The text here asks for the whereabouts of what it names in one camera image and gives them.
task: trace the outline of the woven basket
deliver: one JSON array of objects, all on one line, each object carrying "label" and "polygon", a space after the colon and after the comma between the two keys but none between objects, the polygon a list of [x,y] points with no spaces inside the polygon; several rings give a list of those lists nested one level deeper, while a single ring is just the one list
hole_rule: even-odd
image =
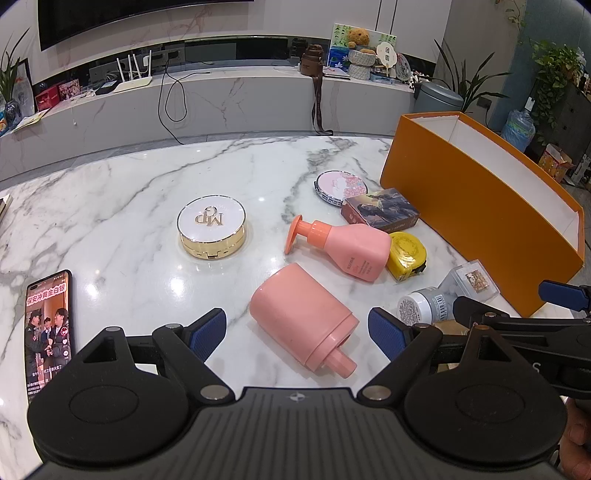
[{"label": "woven basket", "polygon": [[369,67],[363,65],[349,65],[349,75],[358,80],[369,80]]},{"label": "woven basket", "polygon": [[349,61],[355,65],[371,67],[375,63],[376,55],[359,50],[349,50]]}]

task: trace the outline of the white marble tabletop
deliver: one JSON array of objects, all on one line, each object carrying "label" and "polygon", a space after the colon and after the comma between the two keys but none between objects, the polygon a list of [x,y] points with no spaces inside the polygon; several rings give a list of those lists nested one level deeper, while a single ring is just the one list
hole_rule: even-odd
[{"label": "white marble tabletop", "polygon": [[[297,214],[346,224],[338,208],[316,196],[319,173],[347,170],[378,190],[389,144],[359,137],[208,142],[109,158],[12,188],[14,201],[0,226],[0,477],[23,478],[39,463],[26,422],[25,289],[64,268],[74,277],[78,348],[109,325],[146,335],[221,307],[228,332],[207,364],[237,396],[246,385],[346,385],[356,393],[388,362],[369,338],[369,310],[394,312],[401,295],[438,285],[464,259],[422,221],[409,232],[426,246],[427,268],[401,283],[386,270],[373,284],[348,276],[302,239],[287,257],[283,247]],[[180,209],[208,194],[238,199],[247,214],[244,246],[217,261],[191,257],[176,229]],[[248,313],[255,289],[290,262],[298,262],[361,321],[342,348],[358,365],[346,380],[326,369],[318,375],[306,370]],[[501,297],[492,305],[516,314]],[[571,316],[551,305],[538,315]]]}]

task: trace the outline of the gold compact case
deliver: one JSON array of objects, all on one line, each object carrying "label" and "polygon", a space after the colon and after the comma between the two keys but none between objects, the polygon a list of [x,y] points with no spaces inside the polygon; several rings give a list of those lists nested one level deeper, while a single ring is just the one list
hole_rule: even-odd
[{"label": "gold compact case", "polygon": [[215,260],[238,250],[246,238],[246,212],[225,195],[199,197],[178,214],[177,229],[192,256]]}]

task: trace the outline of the human hand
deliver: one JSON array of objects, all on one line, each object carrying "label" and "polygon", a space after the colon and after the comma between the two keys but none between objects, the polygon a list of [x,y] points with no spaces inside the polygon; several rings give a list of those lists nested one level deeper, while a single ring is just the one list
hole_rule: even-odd
[{"label": "human hand", "polygon": [[584,448],[591,436],[591,419],[574,400],[566,401],[568,419],[560,439],[560,462],[565,475],[574,480],[591,479],[591,454]]}]

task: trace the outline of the brown leather bag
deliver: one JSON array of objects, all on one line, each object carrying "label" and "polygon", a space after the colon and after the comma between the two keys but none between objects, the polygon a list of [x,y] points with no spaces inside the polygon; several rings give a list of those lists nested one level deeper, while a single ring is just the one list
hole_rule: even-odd
[{"label": "brown leather bag", "polygon": [[302,75],[312,77],[314,82],[314,105],[312,106],[312,125],[319,135],[334,135],[332,130],[324,130],[322,127],[322,55],[324,50],[320,45],[310,45],[301,57],[300,72]]}]

